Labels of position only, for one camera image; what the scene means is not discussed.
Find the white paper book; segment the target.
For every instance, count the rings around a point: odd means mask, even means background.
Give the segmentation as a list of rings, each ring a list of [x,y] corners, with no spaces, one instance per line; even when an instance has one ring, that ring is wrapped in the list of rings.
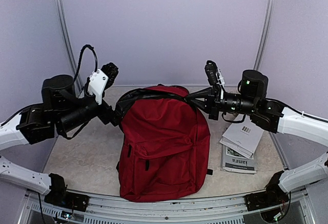
[[[219,142],[250,159],[259,145],[263,132],[263,129],[248,119],[240,124],[231,124]]]

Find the red student backpack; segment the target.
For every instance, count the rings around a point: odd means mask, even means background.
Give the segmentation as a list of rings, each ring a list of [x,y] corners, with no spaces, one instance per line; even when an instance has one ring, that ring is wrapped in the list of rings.
[[[197,193],[208,173],[210,130],[182,86],[125,93],[116,103],[124,134],[117,165],[119,194],[132,202],[175,200]]]

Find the ianra magazine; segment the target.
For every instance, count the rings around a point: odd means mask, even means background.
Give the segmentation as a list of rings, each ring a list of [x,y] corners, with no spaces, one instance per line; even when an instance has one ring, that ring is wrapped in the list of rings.
[[[221,169],[233,173],[256,174],[257,163],[253,156],[251,158],[246,158],[233,149],[223,145]]]

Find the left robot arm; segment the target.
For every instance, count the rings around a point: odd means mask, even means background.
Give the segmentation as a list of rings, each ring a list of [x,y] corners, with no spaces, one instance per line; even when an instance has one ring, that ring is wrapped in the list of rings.
[[[113,111],[104,101],[104,95],[117,74],[117,71],[96,70],[88,78],[80,98],[75,95],[72,76],[63,74],[44,80],[42,103],[22,108],[1,124],[1,150],[33,145],[56,135],[70,140],[69,131],[75,128],[81,131],[95,117],[108,124]],[[4,157],[1,157],[1,179],[44,196],[50,195],[61,206],[72,200],[62,176],[38,173]]]

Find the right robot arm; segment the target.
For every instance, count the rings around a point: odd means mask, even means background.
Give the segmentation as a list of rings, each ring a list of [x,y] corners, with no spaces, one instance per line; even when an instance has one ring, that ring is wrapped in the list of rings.
[[[290,134],[327,146],[327,120],[291,108],[267,98],[269,79],[256,70],[245,70],[239,92],[224,91],[219,72],[206,68],[210,87],[191,93],[186,100],[217,120],[220,112],[249,116],[252,123],[272,133]],[[327,178],[327,153],[297,168],[275,173],[262,194],[262,201],[272,206],[295,188]]]

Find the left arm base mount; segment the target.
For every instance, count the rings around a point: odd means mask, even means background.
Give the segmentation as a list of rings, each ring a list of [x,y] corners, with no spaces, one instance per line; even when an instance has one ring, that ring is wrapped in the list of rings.
[[[50,192],[45,195],[44,202],[72,211],[86,212],[89,196],[68,191],[64,178],[58,174],[50,173],[49,177],[51,179]]]

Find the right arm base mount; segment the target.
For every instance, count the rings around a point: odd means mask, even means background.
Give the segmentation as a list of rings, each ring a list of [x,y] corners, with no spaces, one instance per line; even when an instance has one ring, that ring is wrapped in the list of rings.
[[[245,205],[248,211],[272,207],[290,200],[289,193],[284,192],[278,185],[280,183],[279,179],[283,172],[284,171],[279,171],[275,173],[271,177],[269,183],[265,186],[264,191],[250,193],[244,197]]]

